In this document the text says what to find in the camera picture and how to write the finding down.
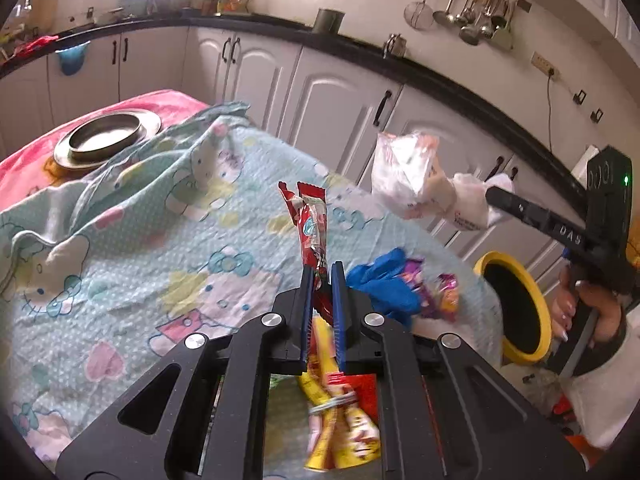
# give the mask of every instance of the pink blanket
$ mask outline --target pink blanket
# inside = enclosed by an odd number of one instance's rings
[[[61,184],[82,177],[78,173],[61,168],[53,160],[56,143],[82,122],[104,112],[123,108],[142,108],[155,112],[162,119],[162,129],[188,119],[207,105],[181,92],[159,90],[96,110],[66,124],[54,128],[13,155],[0,162],[0,211],[47,186]]]

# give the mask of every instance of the yellow ring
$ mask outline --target yellow ring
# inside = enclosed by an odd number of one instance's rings
[[[512,256],[498,251],[490,251],[476,262],[474,271],[476,274],[484,276],[484,270],[488,264],[499,264],[510,270],[520,280],[531,296],[540,320],[540,341],[533,354],[527,354],[519,350],[505,336],[502,338],[502,353],[507,359],[516,364],[530,365],[537,363],[544,358],[551,346],[551,316],[549,316],[545,298],[542,296],[542,292],[540,292],[535,280],[527,272],[527,269]]]

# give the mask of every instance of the wall hook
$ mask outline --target wall hook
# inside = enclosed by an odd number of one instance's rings
[[[587,97],[587,92],[580,90],[577,94],[574,94],[574,103],[581,105],[584,102],[585,97]]]
[[[595,112],[591,112],[591,120],[594,123],[598,124],[603,115],[604,112],[600,108],[598,108]]]

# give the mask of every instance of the red candy wrapper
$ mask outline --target red candy wrapper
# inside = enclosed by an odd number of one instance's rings
[[[326,264],[326,200],[321,187],[298,183],[298,193],[279,182],[278,187],[287,203],[293,225],[300,235],[302,264],[311,266],[315,273],[313,307],[331,326],[334,325],[334,308]]]

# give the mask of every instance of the bed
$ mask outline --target bed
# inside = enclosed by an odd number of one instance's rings
[[[106,108],[158,113],[163,130],[78,178],[50,158],[63,124],[0,164],[0,370],[14,425],[51,468],[64,447],[192,332],[226,335],[299,285],[298,234],[277,183],[327,189],[328,260],[345,268],[394,247],[427,279],[460,282],[460,329],[497,365],[498,300],[472,269],[321,163],[256,129],[242,103],[207,107],[174,91]],[[306,400],[273,387],[264,475],[303,468]],[[330,477],[379,474],[379,463]]]

